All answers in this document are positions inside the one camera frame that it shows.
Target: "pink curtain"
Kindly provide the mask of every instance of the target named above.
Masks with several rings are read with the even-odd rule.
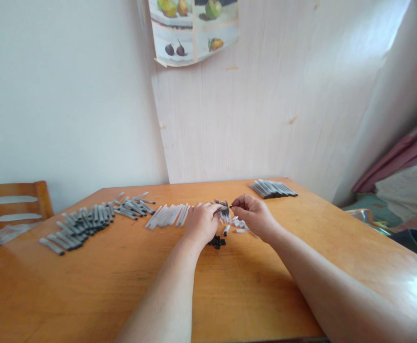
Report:
[[[417,164],[417,127],[403,137],[356,183],[353,192],[373,192],[377,181],[414,164]]]

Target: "poster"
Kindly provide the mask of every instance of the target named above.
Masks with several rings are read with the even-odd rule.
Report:
[[[183,67],[238,41],[237,0],[149,0],[156,61]]]

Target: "wall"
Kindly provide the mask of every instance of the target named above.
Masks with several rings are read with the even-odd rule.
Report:
[[[170,182],[288,176],[331,201],[408,5],[242,0],[238,44],[154,63]]]
[[[137,6],[0,0],[0,183],[46,180],[56,212],[168,181]]]
[[[417,125],[417,0],[412,1],[388,54],[333,202],[346,205],[351,188]]]

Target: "wooden table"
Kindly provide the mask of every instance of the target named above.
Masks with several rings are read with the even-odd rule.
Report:
[[[277,220],[355,278],[417,319],[417,255],[289,179],[296,198],[266,200]],[[105,188],[66,212],[125,191],[160,204],[257,196],[251,181]],[[37,243],[60,215],[0,247],[0,342],[112,342],[184,229],[113,225],[63,257]],[[196,269],[194,342],[267,341],[323,333],[280,259],[250,233],[207,246]]]

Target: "pear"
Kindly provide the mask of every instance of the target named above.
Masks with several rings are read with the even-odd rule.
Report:
[[[162,7],[168,0],[158,0],[158,8],[160,11],[162,11]]]
[[[179,0],[177,11],[180,16],[186,17],[188,15],[188,2],[186,0]]]
[[[177,5],[168,0],[162,5],[162,13],[168,18],[174,18],[177,15]]]

